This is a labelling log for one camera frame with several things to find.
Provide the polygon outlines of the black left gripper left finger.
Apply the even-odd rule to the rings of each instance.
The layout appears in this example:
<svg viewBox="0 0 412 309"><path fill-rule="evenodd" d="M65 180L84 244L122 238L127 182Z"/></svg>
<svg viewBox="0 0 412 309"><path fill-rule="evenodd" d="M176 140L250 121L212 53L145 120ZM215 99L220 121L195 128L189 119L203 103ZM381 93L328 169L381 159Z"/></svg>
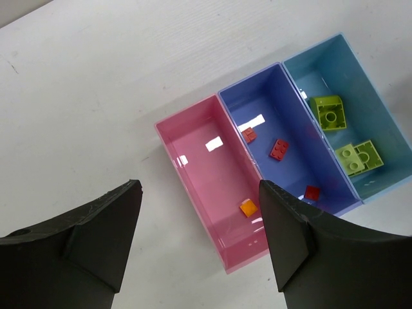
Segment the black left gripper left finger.
<svg viewBox="0 0 412 309"><path fill-rule="evenodd" d="M129 180L1 238L1 308L111 308L142 204Z"/></svg>

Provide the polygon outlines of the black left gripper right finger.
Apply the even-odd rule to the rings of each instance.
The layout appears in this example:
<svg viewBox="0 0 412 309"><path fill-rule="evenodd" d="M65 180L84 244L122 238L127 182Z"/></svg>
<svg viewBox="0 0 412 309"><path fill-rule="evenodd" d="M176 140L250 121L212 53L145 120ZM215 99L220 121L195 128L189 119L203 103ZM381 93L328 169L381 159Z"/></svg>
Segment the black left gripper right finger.
<svg viewBox="0 0 412 309"><path fill-rule="evenodd" d="M259 203L288 308L410 308L411 238L311 206L269 180Z"/></svg>

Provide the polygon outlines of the red square lego brick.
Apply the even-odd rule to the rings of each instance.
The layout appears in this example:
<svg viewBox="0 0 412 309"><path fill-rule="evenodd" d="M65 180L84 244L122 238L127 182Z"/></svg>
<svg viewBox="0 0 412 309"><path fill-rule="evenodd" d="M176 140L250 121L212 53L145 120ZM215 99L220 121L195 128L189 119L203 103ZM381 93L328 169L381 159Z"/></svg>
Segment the red square lego brick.
<svg viewBox="0 0 412 309"><path fill-rule="evenodd" d="M307 185L304 198L307 200L318 201L320 197L321 190L318 187Z"/></svg>

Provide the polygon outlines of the orange lego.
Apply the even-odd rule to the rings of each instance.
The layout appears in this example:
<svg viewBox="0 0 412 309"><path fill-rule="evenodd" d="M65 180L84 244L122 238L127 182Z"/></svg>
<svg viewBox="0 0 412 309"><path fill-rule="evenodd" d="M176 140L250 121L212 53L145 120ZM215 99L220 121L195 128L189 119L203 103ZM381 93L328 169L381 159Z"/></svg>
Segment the orange lego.
<svg viewBox="0 0 412 309"><path fill-rule="evenodd" d="M251 199L244 200L239 206L239 208L247 218L251 217L258 211L258 207Z"/></svg>

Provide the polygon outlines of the small red lego brick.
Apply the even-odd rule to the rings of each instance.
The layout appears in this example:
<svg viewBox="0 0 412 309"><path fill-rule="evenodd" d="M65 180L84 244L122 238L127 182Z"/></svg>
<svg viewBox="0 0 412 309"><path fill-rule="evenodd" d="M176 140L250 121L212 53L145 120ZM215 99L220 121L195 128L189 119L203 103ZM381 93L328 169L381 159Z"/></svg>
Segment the small red lego brick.
<svg viewBox="0 0 412 309"><path fill-rule="evenodd" d="M253 142L257 138L257 134L251 127L248 127L245 130L243 130L241 134L247 144Z"/></svg>

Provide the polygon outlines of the green lego block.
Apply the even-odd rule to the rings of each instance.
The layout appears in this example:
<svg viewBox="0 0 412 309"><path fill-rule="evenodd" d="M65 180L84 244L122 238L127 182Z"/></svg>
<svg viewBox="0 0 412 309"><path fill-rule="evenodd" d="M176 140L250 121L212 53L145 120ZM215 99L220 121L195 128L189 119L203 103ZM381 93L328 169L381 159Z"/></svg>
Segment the green lego block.
<svg viewBox="0 0 412 309"><path fill-rule="evenodd" d="M347 128L340 96L311 97L310 108L323 131L338 131Z"/></svg>

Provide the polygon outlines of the light blue bin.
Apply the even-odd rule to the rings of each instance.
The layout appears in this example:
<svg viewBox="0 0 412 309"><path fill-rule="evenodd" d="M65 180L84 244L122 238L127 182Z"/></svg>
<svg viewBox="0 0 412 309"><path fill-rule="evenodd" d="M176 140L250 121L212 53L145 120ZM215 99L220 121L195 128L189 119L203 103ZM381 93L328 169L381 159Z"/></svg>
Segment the light blue bin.
<svg viewBox="0 0 412 309"><path fill-rule="evenodd" d="M343 34L284 60L283 66L306 104L315 97L342 99L346 129L324 132L333 150L370 141L381 157L382 166L350 178L363 202L410 181L411 145Z"/></svg>

